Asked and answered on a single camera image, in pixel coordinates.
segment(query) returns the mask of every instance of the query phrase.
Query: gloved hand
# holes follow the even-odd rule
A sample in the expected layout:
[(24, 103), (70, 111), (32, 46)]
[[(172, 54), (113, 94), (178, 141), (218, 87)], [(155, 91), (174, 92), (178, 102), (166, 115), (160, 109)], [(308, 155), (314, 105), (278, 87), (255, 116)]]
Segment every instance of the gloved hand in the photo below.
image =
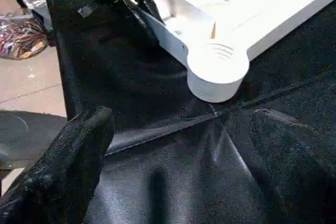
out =
[(55, 29), (62, 29), (63, 27), (76, 29), (76, 24), (85, 23), (91, 17), (100, 15), (98, 9), (102, 4), (112, 8), (113, 15), (124, 27), (124, 36), (133, 38), (137, 46), (156, 47), (159, 45), (153, 30), (142, 18), (142, 3), (136, 5), (130, 0), (49, 0), (48, 3), (50, 12), (54, 14), (52, 18)]
[(106, 107), (68, 122), (0, 199), (0, 223), (82, 223), (113, 134), (112, 110)]

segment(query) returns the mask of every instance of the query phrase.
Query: colorful plastic bag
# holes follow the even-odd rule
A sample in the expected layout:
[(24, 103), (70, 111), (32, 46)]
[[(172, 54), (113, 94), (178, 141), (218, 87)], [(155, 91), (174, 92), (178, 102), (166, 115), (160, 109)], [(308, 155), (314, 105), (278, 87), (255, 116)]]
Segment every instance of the colorful plastic bag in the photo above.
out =
[(27, 59), (47, 45), (47, 35), (32, 14), (0, 16), (0, 58)]

